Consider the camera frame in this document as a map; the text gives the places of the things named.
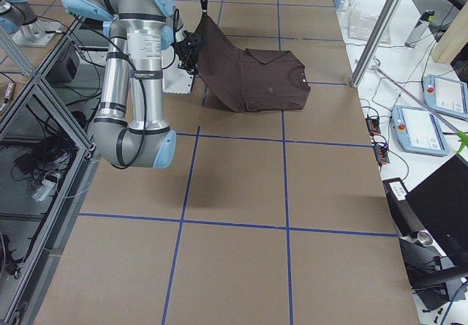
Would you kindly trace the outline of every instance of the plastic bag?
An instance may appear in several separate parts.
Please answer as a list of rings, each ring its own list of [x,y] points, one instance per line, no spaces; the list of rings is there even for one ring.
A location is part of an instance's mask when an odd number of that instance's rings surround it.
[[[374,29],[379,17],[370,15],[359,10],[353,10],[350,14],[348,37],[367,41]],[[381,43],[390,43],[390,29],[385,29]]]

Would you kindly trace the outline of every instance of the white table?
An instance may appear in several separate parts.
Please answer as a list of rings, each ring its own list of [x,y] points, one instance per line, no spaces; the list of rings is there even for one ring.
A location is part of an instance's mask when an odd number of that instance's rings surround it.
[[[362,12],[367,12],[372,15],[379,15],[380,10],[383,7],[385,0],[355,0],[355,3],[352,5],[353,9],[360,10]],[[347,44],[347,53],[348,58],[351,63],[351,68],[354,70],[356,65],[356,60],[360,58],[364,47],[356,45],[365,45],[366,42],[363,40],[357,40],[354,38],[348,37],[348,28],[346,19],[343,15],[346,15],[345,12],[338,12],[341,32],[343,34],[344,41]],[[384,48],[389,46],[403,46],[404,41],[410,34],[413,26],[418,20],[420,13],[416,9],[415,5],[412,3],[412,0],[402,0],[393,21],[390,23],[390,44],[381,44],[381,47],[378,48],[376,57],[382,62],[381,68],[394,80],[401,82],[406,81],[420,81],[423,74],[426,61],[428,60],[429,52],[434,43],[434,38],[427,30],[423,37],[427,36],[421,40],[414,49],[411,48]],[[429,57],[427,68],[424,75],[434,74],[440,75],[445,74],[447,78],[457,79],[456,74],[454,73],[452,67],[448,64],[438,64],[434,63],[432,58]],[[361,98],[361,105],[367,106],[368,101],[370,106],[375,108],[381,116],[389,116],[389,110],[384,107],[372,102],[372,97],[374,96],[377,84],[381,75],[377,74],[375,71],[368,71],[363,78],[361,84],[358,87],[359,95]],[[423,99],[423,92],[420,82],[411,82],[408,83],[405,88],[412,92],[418,99]],[[383,79],[378,88],[378,92],[374,97],[374,100],[379,104],[384,105],[387,108],[392,108],[393,105],[411,105],[419,106],[414,100],[411,100],[407,95],[402,94],[398,98],[399,90],[392,85],[389,81]],[[367,114],[368,109],[363,109],[364,115]],[[454,119],[447,116],[446,119],[456,126],[459,130],[468,131],[468,122]],[[449,155],[446,157],[433,157],[422,154],[410,154],[403,152],[400,145],[396,141],[396,136],[393,129],[389,129],[389,118],[380,119],[380,129],[382,134],[387,138],[390,150],[392,152],[400,155],[409,166],[408,177],[404,180],[405,185],[408,190],[412,190],[420,182],[422,182],[427,176],[433,173],[438,167],[443,163],[449,160],[459,148],[458,137],[454,135],[446,135],[445,140],[449,148]],[[441,124],[442,131],[451,132],[445,125]],[[465,149],[461,153],[462,157],[468,160],[468,149]],[[394,177],[403,178],[406,175],[407,168],[406,165],[397,158],[394,154],[390,153],[390,164],[384,165],[381,170],[382,180],[391,179]],[[432,313],[423,313],[421,310],[424,309],[424,305],[421,300],[415,296],[415,302],[418,308],[418,313],[422,324],[433,324],[436,311]],[[439,323],[442,320],[442,317],[439,315]],[[460,322],[463,324],[468,323],[468,301],[455,302],[452,306],[448,318],[445,320],[445,325],[450,324],[450,322]]]

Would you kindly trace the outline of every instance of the control panel screen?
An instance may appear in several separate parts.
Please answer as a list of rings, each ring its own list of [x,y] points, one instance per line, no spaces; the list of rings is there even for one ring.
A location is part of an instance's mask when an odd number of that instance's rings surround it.
[[[435,125],[428,111],[404,108],[403,117],[411,146],[441,149]]]
[[[460,83],[435,78],[436,105],[438,107],[466,113],[463,100],[463,89]]]

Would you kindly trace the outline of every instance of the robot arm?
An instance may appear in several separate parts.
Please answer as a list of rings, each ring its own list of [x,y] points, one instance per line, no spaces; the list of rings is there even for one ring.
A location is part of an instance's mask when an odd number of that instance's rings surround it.
[[[100,154],[119,167],[166,168],[176,132],[162,107],[162,32],[173,0],[62,0],[77,15],[112,23],[94,137]],[[125,120],[129,86],[133,120]]]
[[[29,41],[45,36],[45,30],[27,0],[0,0],[0,26],[8,34],[20,29]]]

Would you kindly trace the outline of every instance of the white label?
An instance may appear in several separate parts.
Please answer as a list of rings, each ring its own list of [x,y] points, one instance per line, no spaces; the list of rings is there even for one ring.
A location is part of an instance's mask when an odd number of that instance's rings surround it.
[[[396,196],[396,199],[399,201],[404,201],[407,195],[407,191],[404,190],[401,182],[391,182],[390,188],[392,189],[393,194]]]
[[[131,59],[161,59],[161,36],[158,34],[127,34]]]
[[[436,78],[435,80],[437,106],[448,109],[449,111],[463,113],[464,105],[461,84],[443,78]]]
[[[403,117],[411,146],[440,150],[439,139],[428,111],[403,109]]]

